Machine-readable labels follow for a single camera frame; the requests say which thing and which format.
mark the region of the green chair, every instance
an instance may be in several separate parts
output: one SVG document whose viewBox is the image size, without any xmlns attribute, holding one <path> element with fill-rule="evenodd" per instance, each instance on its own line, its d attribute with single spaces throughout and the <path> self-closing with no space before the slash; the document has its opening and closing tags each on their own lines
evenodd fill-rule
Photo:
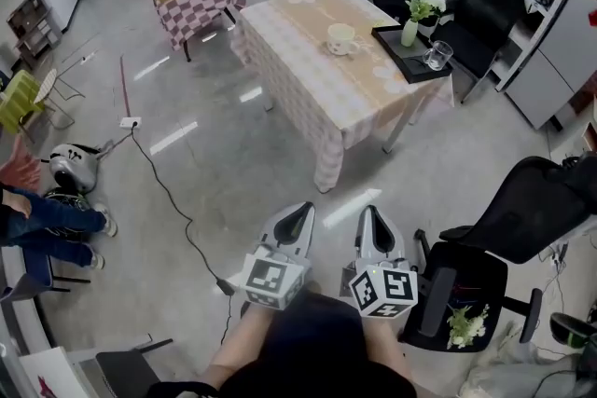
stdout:
<svg viewBox="0 0 597 398">
<path fill-rule="evenodd" d="M 24 70 L 20 70 L 10 80 L 7 89 L 0 93 L 0 124 L 12 133 L 17 134 L 22 130 L 33 142 L 28 131 L 21 123 L 22 119 L 33 112 L 43 112 L 44 104 L 35 104 L 35 97 L 39 92 L 39 84 L 35 78 Z"/>
</svg>

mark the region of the blue jeans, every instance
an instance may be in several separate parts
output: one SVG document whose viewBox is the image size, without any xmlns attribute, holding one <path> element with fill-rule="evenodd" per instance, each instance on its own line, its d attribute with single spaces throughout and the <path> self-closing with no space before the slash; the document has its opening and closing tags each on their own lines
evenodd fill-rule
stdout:
<svg viewBox="0 0 597 398">
<path fill-rule="evenodd" d="M 31 214 L 26 219 L 22 213 L 10 210 L 7 219 L 7 245 L 34 249 L 66 262 L 85 267 L 91 264 L 93 252 L 81 242 L 60 239 L 46 231 L 46 227 L 70 227 L 86 232 L 104 229 L 105 217 L 93 209 L 80 211 L 55 199 L 40 198 L 37 194 L 11 188 L 31 201 Z"/>
</svg>

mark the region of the cup handle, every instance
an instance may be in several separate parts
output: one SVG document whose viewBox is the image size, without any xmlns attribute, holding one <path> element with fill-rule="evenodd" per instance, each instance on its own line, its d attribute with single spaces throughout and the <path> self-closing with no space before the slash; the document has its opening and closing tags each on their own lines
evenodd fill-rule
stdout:
<svg viewBox="0 0 597 398">
<path fill-rule="evenodd" d="M 348 53 L 354 55 L 359 52 L 361 47 L 356 42 L 351 42 L 348 47 Z"/>
<path fill-rule="evenodd" d="M 425 65 L 428 64 L 429 62 L 429 57 L 431 57 L 431 52 L 433 51 L 432 48 L 428 49 L 424 54 L 423 54 L 423 63 Z"/>
</svg>

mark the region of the checkered tablecloth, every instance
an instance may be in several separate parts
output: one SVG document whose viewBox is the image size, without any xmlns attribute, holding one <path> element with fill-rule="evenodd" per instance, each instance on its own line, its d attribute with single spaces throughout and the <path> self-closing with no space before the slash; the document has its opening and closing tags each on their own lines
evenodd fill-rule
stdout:
<svg viewBox="0 0 597 398">
<path fill-rule="evenodd" d="M 161 4 L 154 0 L 160 21 L 174 50 L 179 50 L 185 40 L 210 23 L 226 7 L 241 9 L 246 0 L 169 0 Z"/>
<path fill-rule="evenodd" d="M 332 23 L 356 29 L 360 51 L 338 57 L 326 48 Z M 270 0 L 241 12 L 231 47 L 263 79 L 317 155 L 321 192 L 338 182 L 344 150 L 437 94 L 441 80 L 409 84 L 371 36 L 396 21 L 367 0 Z"/>
</svg>

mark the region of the person's right hand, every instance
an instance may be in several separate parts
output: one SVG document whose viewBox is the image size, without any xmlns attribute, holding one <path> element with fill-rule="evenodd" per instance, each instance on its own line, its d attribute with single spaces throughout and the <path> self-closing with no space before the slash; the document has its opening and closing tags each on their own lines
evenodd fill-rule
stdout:
<svg viewBox="0 0 597 398">
<path fill-rule="evenodd" d="M 29 216 L 31 215 L 31 201 L 22 194 L 15 194 L 4 190 L 2 194 L 2 203 L 13 211 L 24 214 L 25 218 L 29 219 Z"/>
</svg>

